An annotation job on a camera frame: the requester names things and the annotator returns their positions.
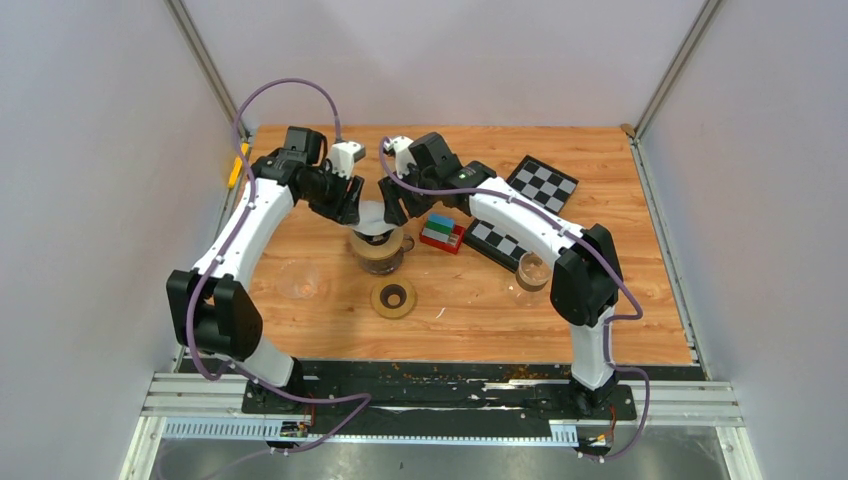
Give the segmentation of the glass coffee carafe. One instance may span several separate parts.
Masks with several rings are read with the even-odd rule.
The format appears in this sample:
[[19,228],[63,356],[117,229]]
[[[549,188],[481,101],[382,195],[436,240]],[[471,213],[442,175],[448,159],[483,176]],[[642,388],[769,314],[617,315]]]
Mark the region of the glass coffee carafe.
[[354,231],[349,243],[359,266],[366,273],[378,276],[398,270],[404,255],[415,246],[415,240],[400,228],[377,236],[366,236]]

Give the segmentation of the white paper coffee filter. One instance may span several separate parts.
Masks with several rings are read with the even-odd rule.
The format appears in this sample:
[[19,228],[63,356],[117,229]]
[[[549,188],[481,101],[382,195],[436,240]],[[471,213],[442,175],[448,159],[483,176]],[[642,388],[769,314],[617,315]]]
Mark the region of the white paper coffee filter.
[[382,235],[398,227],[396,223],[385,220],[385,204],[382,201],[361,200],[358,215],[359,220],[351,226],[351,229],[362,235]]

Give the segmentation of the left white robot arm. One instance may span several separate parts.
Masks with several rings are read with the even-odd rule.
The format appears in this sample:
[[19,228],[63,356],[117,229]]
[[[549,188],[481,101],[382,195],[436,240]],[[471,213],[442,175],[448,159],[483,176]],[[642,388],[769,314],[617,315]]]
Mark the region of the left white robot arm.
[[364,156],[360,143],[329,144],[318,131],[289,128],[282,146],[250,166],[243,196],[209,250],[166,281],[178,343],[269,384],[268,400],[283,413],[305,403],[301,365],[264,336],[248,288],[273,233],[299,201],[339,225],[358,223],[364,180],[353,168]]

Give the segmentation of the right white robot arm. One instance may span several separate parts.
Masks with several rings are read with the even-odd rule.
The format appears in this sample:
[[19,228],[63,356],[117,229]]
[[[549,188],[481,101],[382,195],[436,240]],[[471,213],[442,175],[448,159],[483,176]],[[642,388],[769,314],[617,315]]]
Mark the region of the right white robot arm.
[[463,163],[436,132],[416,140],[384,137],[379,158],[394,158],[385,172],[408,200],[442,202],[487,222],[517,240],[552,272],[550,302],[570,325],[573,361],[571,403],[596,417],[611,403],[617,376],[611,360],[609,324],[626,292],[611,233],[560,218],[517,190],[488,166]]

